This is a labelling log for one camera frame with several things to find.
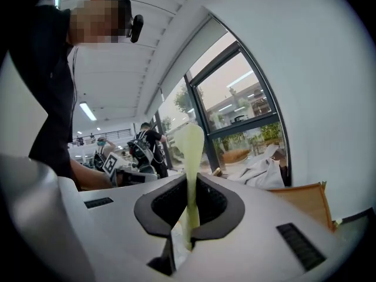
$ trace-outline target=black shirt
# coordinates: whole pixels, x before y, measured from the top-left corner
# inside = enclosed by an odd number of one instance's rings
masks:
[[[74,85],[66,43],[70,10],[36,6],[28,11],[10,53],[26,86],[47,112],[29,157],[49,165],[58,176],[73,178],[68,152],[72,141]]]
[[[140,132],[137,134],[136,138],[140,139],[140,136],[142,135],[143,132]],[[156,141],[160,141],[162,138],[162,135],[160,133],[157,133],[155,130],[147,130],[143,137],[146,137],[146,141],[149,144],[149,149],[154,153],[154,158],[156,159],[157,162],[162,161],[162,155],[160,153],[160,150],[157,146]]]

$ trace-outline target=white ceiling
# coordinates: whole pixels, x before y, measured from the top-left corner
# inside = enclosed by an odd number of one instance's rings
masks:
[[[61,9],[72,9],[80,1],[83,0],[61,0]],[[175,17],[181,13],[184,15],[187,11],[182,10],[182,6],[189,1],[131,0],[132,15],[143,15],[145,22],[137,43],[127,40],[125,43],[101,44],[96,49],[78,49],[75,69],[78,103],[73,116],[74,133],[97,125],[108,126],[111,121],[118,122],[119,119],[134,121],[145,114],[172,57],[203,19],[200,14],[193,24],[189,21],[191,18],[188,18],[188,21],[179,18],[175,21],[181,22],[180,24],[172,24]],[[194,26],[185,28],[183,23]],[[177,32],[181,34],[181,38],[177,41],[174,37],[171,41],[171,34]],[[168,51],[170,54],[166,55],[159,50]],[[68,57],[70,64],[72,57],[73,51]],[[82,112],[78,106],[81,101],[88,103],[98,119],[97,122],[91,122]]]

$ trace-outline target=black earpiece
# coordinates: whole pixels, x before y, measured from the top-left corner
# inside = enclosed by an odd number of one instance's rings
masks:
[[[130,41],[136,43],[139,40],[141,29],[143,26],[143,17],[141,15],[135,16],[133,19],[132,33],[130,35]]]

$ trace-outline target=ceiling light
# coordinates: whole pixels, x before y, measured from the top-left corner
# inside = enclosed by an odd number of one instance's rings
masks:
[[[244,74],[241,77],[239,77],[238,79],[234,80],[232,83],[230,83],[226,87],[229,88],[229,87],[235,85],[236,83],[240,82],[243,78],[246,78],[247,76],[251,75],[252,73],[253,73],[252,70],[250,72],[247,72],[246,74]]]
[[[238,110],[243,110],[245,106],[242,106],[241,108],[236,109],[234,112],[237,112]]]
[[[80,107],[91,121],[96,121],[93,112],[89,109],[88,104],[86,102],[81,102]]]
[[[220,111],[222,111],[222,110],[224,110],[224,109],[227,109],[227,108],[229,108],[230,106],[232,106],[232,105],[225,106],[224,108],[221,108],[220,110],[218,110],[218,112],[220,112]]]

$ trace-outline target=glass window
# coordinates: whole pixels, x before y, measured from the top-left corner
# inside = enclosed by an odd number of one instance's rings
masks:
[[[202,69],[206,67],[218,54],[224,51],[229,47],[233,42],[236,41],[236,38],[229,32],[222,36],[217,42],[213,44],[201,58],[199,58],[196,63],[189,69],[192,78],[195,77]]]
[[[197,90],[211,130],[271,112],[259,80],[241,53],[208,76]]]
[[[197,124],[196,115],[189,99],[184,79],[181,79],[177,83],[168,97],[165,98],[158,111],[163,133],[167,137],[167,148],[172,166],[176,170],[184,170],[184,155],[175,145],[174,134],[189,122]],[[205,173],[212,172],[205,147],[202,154],[200,171]]]
[[[221,170],[227,174],[241,171],[253,157],[264,153],[271,144],[279,146],[274,160],[279,160],[280,166],[287,166],[286,147],[279,122],[220,137],[213,142]]]

